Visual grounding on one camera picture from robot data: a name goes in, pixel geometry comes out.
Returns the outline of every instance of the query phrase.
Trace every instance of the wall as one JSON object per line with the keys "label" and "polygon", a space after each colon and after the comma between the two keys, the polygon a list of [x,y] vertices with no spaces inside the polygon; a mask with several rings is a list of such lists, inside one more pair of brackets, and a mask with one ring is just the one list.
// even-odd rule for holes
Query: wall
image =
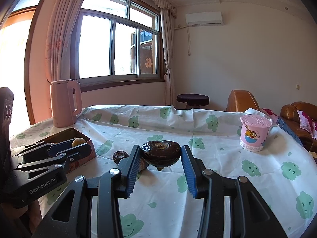
{"label": "wall", "polygon": [[187,29],[175,31],[176,94],[207,95],[206,108],[214,110],[225,110],[233,89],[249,90],[260,107],[278,114],[295,101],[317,104],[316,24],[268,7],[223,2],[178,8],[175,26],[186,24],[187,13],[207,11],[221,11],[224,26],[190,28],[191,56]]}
{"label": "wall", "polygon": [[[46,80],[44,56],[50,16],[56,0],[45,0],[39,13],[31,45],[30,92],[36,122],[52,117],[50,106],[50,83]],[[142,0],[153,7],[151,0]],[[62,71],[69,78],[69,65]],[[105,88],[82,93],[83,106],[100,104],[163,105],[164,83],[145,83]]]}

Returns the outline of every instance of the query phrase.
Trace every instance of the pink pillow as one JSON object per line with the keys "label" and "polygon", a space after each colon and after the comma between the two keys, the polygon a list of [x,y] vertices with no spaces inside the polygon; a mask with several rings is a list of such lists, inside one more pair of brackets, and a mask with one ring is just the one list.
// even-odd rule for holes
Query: pink pillow
{"label": "pink pillow", "polygon": [[304,113],[303,111],[297,111],[299,115],[299,119],[301,121],[300,127],[310,133],[310,135],[313,134],[313,120],[310,119],[310,117]]}
{"label": "pink pillow", "polygon": [[313,121],[313,133],[312,138],[317,140],[317,122]]}
{"label": "pink pillow", "polygon": [[261,112],[264,113],[264,114],[266,114],[266,115],[269,116],[270,118],[272,118],[273,123],[276,124],[276,122],[277,122],[277,120],[278,120],[278,116],[277,116],[275,113],[273,113],[272,110],[262,108]]}

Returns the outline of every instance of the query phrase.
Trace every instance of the stool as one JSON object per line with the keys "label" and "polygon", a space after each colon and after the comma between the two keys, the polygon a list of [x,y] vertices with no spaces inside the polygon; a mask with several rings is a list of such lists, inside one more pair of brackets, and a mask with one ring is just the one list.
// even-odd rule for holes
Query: stool
{"label": "stool", "polygon": [[187,103],[185,109],[190,110],[192,108],[200,109],[200,106],[209,105],[209,97],[198,94],[181,94],[177,96],[178,102]]}

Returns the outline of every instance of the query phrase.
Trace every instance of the brown sofa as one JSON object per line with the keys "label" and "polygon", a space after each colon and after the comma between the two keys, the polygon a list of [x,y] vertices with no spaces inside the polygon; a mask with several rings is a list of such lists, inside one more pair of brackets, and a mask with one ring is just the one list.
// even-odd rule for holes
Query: brown sofa
{"label": "brown sofa", "polygon": [[312,120],[317,121],[317,106],[305,102],[294,102],[291,105],[283,106],[281,109],[281,117],[299,137],[304,148],[308,151],[317,152],[317,140],[313,139],[308,131],[300,128],[297,110],[307,113]]}
{"label": "brown sofa", "polygon": [[256,99],[247,90],[235,89],[231,91],[228,98],[227,112],[245,112],[249,108],[260,110]]}

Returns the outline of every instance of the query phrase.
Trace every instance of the pink curtain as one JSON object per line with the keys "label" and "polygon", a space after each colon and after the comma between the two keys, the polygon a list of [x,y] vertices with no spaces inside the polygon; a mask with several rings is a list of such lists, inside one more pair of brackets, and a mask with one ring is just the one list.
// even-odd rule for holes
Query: pink curtain
{"label": "pink curtain", "polygon": [[61,69],[77,15],[83,0],[56,0],[51,15],[45,49],[45,69],[49,82],[61,79]]}

